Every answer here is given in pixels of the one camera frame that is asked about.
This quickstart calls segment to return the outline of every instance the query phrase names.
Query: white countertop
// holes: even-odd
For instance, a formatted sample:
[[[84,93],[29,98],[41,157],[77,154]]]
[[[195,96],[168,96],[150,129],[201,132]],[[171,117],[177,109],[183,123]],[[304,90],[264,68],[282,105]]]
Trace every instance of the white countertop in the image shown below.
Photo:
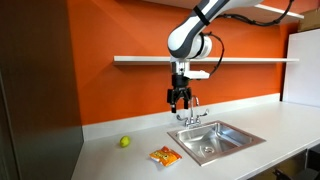
[[[183,129],[179,122],[86,141],[73,180],[248,179],[320,143],[320,108],[274,102],[215,114],[202,122],[221,120],[266,140],[201,167],[168,134]],[[123,135],[131,144],[119,147]],[[149,154],[164,145],[182,159],[163,167]]]

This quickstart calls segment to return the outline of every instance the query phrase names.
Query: snack bag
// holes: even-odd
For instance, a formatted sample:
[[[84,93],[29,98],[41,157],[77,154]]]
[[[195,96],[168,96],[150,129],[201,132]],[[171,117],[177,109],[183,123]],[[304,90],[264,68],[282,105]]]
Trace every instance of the snack bag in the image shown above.
[[[153,160],[159,162],[164,166],[169,166],[182,157],[180,154],[176,153],[174,150],[169,149],[167,146],[163,146],[162,149],[156,150],[149,155]]]

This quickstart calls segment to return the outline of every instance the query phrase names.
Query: faucet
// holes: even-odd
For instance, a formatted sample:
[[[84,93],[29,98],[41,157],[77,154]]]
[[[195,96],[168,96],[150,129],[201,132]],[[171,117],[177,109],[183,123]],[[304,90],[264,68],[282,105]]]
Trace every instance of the faucet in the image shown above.
[[[201,124],[200,117],[206,116],[206,115],[208,115],[208,113],[209,113],[209,109],[206,109],[206,112],[205,112],[204,114],[202,114],[202,115],[197,115],[196,118],[195,118],[195,117],[194,117],[194,112],[193,112],[193,110],[194,110],[194,107],[193,107],[193,105],[194,105],[194,100],[195,100],[195,102],[196,102],[196,106],[199,106],[199,105],[200,105],[200,104],[199,104],[199,99],[198,99],[198,97],[197,97],[197,96],[192,96],[191,99],[189,100],[189,104],[190,104],[190,118],[188,118],[188,117],[181,118],[180,115],[177,115],[177,119],[178,119],[179,121],[185,121],[185,126],[186,126],[187,128],[190,127],[190,126],[192,126],[192,125],[199,125],[199,124]]]
[[[190,103],[190,118],[186,120],[185,125],[186,127],[189,127],[192,124],[200,124],[200,118],[196,118],[196,121],[193,117],[193,102],[194,99],[196,100],[196,106],[199,106],[199,99],[197,96],[192,96],[189,103]]]

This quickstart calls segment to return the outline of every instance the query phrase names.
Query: white shelf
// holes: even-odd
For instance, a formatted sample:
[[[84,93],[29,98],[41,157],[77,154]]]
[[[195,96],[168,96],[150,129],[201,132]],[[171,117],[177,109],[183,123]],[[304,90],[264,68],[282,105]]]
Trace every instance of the white shelf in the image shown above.
[[[185,9],[193,9],[195,5],[197,5],[200,0],[144,0],[148,2],[164,4],[169,6],[175,6]],[[227,10],[224,13],[229,14],[241,14],[250,19],[254,19],[259,22],[270,22],[274,19],[277,19],[283,14],[284,10],[265,6],[262,4],[258,4],[252,7],[240,7]],[[288,12],[285,18],[282,19],[280,24],[287,24],[292,22],[298,22],[300,19],[303,19],[304,16],[292,12]]]
[[[218,57],[209,57],[199,60],[191,60],[192,64],[215,64]],[[297,58],[230,58],[222,59],[222,63],[243,64],[243,63],[276,63],[276,62],[297,62]],[[114,65],[170,65],[168,56],[114,56]]]

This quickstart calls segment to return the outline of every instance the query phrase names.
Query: sink drain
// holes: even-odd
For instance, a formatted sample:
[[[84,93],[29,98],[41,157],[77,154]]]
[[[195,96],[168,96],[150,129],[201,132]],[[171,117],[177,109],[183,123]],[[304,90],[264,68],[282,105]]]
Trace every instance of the sink drain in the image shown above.
[[[214,153],[214,149],[212,147],[205,147],[204,152],[206,153]]]

